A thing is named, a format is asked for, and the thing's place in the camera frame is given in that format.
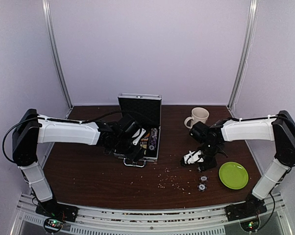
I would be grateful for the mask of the purple poker chip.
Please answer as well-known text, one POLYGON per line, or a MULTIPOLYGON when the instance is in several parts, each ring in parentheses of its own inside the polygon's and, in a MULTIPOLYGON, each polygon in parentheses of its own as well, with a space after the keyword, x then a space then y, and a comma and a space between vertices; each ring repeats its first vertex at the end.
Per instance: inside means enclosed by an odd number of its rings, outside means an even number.
POLYGON ((199 179, 200 179, 201 182, 207 182, 208 181, 208 177, 205 176, 205 175, 201 176, 199 179))
POLYGON ((207 189, 207 186, 206 186, 206 184, 204 184, 204 183, 200 183, 200 184, 197 186, 197 188, 198 188, 199 191, 203 192, 203 191, 205 191, 205 190, 207 189))

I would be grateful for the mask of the aluminium poker case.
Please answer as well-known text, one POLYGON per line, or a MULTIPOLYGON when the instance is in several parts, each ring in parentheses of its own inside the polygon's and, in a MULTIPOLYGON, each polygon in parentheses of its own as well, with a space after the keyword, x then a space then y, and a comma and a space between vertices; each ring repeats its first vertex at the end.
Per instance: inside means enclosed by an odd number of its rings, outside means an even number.
POLYGON ((154 151, 144 149, 143 157, 134 162, 127 159, 124 155, 114 154, 117 158, 123 160, 125 166, 130 167, 145 167, 146 163, 152 162, 155 163, 158 160, 159 156, 159 143, 160 143, 160 131, 161 131, 161 105, 162 105, 162 96, 158 94, 129 94, 129 93, 120 93, 118 95, 119 107, 122 111, 135 111, 132 115, 137 121, 145 124, 144 129, 146 133, 150 133, 152 128, 158 130, 157 138, 157 147, 154 151))

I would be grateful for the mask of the purple poker chip bottom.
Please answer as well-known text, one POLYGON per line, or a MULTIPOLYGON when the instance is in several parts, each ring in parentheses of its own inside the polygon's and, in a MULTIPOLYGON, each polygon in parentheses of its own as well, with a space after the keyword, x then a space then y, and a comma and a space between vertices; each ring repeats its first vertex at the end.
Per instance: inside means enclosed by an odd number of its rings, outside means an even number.
POLYGON ((197 186, 197 188, 198 188, 199 191, 203 192, 203 191, 205 191, 205 190, 207 189, 207 186, 206 186, 206 184, 204 184, 204 183, 200 183, 200 184, 197 186))

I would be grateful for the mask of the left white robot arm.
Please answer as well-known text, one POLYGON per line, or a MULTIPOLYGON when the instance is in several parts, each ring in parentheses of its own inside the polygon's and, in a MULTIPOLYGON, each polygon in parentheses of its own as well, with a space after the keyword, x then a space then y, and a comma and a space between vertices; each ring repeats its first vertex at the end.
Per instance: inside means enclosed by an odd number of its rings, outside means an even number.
POLYGON ((58 143, 99 146, 108 153, 139 160, 144 153, 139 141, 147 133, 148 125, 135 118, 135 111, 123 111, 122 114, 117 121, 105 122, 102 116, 89 120, 62 119, 28 109, 22 119, 6 131, 2 153, 20 169, 43 213, 57 218, 76 209, 65 209, 58 203, 43 171, 49 156, 40 161, 37 146, 48 146, 47 154, 51 154, 58 143))

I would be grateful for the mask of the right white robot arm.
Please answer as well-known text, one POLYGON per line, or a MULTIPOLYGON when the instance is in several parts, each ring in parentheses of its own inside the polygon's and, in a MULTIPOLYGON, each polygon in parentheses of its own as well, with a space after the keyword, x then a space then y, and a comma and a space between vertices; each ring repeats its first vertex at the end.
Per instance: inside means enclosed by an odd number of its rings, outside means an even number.
POLYGON ((190 135, 201 145, 197 156, 201 170, 215 166, 215 156, 224 143, 234 141, 245 141, 256 162, 268 164, 244 202, 225 208, 231 218, 265 211, 264 199, 295 165, 295 121, 286 110, 266 117, 230 117, 211 126, 199 121, 190 135))

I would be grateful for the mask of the red playing card deck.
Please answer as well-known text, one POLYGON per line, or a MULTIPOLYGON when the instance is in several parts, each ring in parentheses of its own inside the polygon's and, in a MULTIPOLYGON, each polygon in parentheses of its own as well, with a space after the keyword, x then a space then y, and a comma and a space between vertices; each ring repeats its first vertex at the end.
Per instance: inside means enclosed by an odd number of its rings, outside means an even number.
POLYGON ((148 132, 148 133, 146 133, 146 135, 144 137, 142 137, 140 139, 140 146, 144 149, 147 149, 147 147, 148 147, 149 136, 150 136, 150 134, 148 132))

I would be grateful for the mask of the right row poker chips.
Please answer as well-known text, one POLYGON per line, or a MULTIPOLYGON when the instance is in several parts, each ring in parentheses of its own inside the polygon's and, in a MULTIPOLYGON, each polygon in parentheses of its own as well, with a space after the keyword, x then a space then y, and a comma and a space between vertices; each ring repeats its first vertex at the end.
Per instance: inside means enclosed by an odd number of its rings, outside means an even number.
POLYGON ((148 149, 154 151, 157 147, 157 138, 158 138, 158 130, 156 128, 152 128, 150 130, 150 136, 148 140, 148 149))

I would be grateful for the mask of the green plate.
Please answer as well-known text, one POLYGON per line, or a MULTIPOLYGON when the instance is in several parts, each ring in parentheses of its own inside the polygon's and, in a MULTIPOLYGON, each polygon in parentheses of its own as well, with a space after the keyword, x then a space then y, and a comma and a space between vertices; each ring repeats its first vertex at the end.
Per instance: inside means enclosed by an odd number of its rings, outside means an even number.
POLYGON ((243 189, 249 181, 247 170, 237 162, 226 162, 219 168, 219 178, 224 186, 233 190, 243 189))

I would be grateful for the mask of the beige ceramic mug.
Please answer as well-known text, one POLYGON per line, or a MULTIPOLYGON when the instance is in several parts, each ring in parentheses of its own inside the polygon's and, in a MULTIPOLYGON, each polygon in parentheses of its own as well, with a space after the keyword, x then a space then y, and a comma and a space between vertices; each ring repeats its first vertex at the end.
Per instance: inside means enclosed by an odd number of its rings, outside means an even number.
POLYGON ((199 121, 205 124, 208 118, 208 110, 202 107, 195 107, 191 110, 191 115, 184 120, 184 125, 186 128, 191 129, 192 126, 199 121))

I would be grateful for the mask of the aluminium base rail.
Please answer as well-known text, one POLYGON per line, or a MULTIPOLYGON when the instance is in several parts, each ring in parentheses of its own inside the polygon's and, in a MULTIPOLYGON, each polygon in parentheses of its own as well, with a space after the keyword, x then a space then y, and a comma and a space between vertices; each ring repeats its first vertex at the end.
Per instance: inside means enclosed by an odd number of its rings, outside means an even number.
POLYGON ((225 204, 172 210, 119 210, 77 206, 76 220, 67 221, 59 235, 246 235, 250 221, 260 219, 259 235, 294 234, 279 193, 265 199, 267 211, 229 221, 225 204))

